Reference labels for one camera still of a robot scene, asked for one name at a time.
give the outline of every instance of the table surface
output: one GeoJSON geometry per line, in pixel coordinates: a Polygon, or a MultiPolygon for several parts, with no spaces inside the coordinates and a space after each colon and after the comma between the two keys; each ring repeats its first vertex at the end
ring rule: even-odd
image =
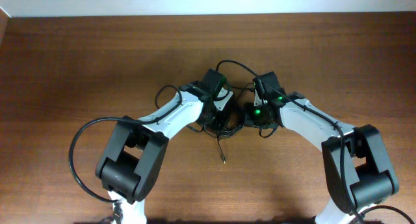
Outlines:
{"type": "MultiPolygon", "coordinates": [[[[288,92],[382,133],[400,181],[385,203],[416,218],[416,13],[13,18],[0,48],[2,223],[88,223],[112,213],[68,168],[86,121],[155,111],[165,84],[201,79],[222,59],[274,71],[288,92]]],[[[224,64],[230,83],[252,80],[224,64]]],[[[160,102],[173,92],[166,91],[160,102]]],[[[252,100],[250,93],[245,100],[252,100]]],[[[75,150],[85,183],[106,195],[95,166],[114,123],[88,129],[75,150]]],[[[146,198],[151,219],[284,221],[318,214],[330,198],[321,152],[293,131],[242,129],[216,142],[183,129],[146,198]]],[[[386,210],[369,218],[405,223],[386,210]]]]}

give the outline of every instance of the white wall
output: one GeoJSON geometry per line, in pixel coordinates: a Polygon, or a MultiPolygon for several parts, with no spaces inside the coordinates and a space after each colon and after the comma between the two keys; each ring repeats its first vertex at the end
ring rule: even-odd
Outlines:
{"type": "Polygon", "coordinates": [[[12,17],[416,10],[416,0],[0,0],[12,17]]]}

